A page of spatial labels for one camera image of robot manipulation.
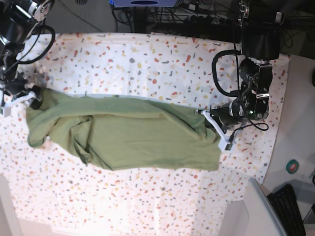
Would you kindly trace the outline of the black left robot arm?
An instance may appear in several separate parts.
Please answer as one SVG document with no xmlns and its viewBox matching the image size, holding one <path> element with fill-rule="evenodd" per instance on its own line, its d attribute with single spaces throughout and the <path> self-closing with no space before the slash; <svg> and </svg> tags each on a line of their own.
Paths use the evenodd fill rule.
<svg viewBox="0 0 315 236">
<path fill-rule="evenodd" d="M 217 90 L 233 100 L 208 113 L 214 124 L 226 132 L 241 123 L 253 123 L 268 116 L 269 88 L 273 79 L 271 61 L 280 55 L 282 12 L 273 10 L 261 0 L 239 1 L 241 49 L 217 53 L 212 61 L 212 75 Z M 225 91 L 219 84 L 217 62 L 221 57 L 245 56 L 236 62 L 237 89 Z"/>
</svg>

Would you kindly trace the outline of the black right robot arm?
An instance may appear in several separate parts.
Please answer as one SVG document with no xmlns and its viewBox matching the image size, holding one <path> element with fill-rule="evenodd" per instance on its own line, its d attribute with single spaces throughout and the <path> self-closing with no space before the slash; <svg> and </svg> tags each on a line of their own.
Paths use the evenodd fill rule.
<svg viewBox="0 0 315 236">
<path fill-rule="evenodd" d="M 17 69 L 19 65 L 32 64 L 42 59 L 52 47 L 56 33 L 45 24 L 45 19 L 53 5 L 52 0 L 0 2 L 0 113 L 3 116 L 9 115 L 17 103 L 25 103 L 35 110 L 41 106 L 40 87 L 27 87 L 27 79 Z M 34 34 L 40 36 L 45 30 L 51 34 L 47 48 L 34 59 L 18 59 L 26 41 Z"/>
</svg>

